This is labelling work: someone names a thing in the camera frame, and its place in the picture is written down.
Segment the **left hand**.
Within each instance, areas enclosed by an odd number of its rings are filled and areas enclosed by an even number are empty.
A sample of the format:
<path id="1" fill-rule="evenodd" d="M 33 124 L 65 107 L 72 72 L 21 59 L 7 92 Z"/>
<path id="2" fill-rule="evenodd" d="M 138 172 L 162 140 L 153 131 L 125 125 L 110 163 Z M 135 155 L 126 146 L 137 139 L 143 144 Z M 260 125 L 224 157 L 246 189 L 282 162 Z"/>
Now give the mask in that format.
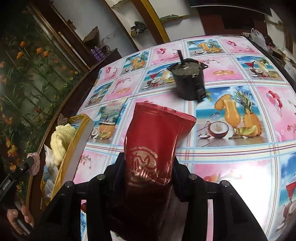
<path id="1" fill-rule="evenodd" d="M 29 224 L 31 227 L 34 227 L 35 222 L 32 214 L 29 209 L 22 204 L 21 209 L 8 209 L 6 212 L 6 216 L 8 218 L 11 226 L 16 230 L 16 232 L 20 235 L 28 235 L 26 230 L 18 223 L 19 214 L 22 213 L 25 223 Z"/>

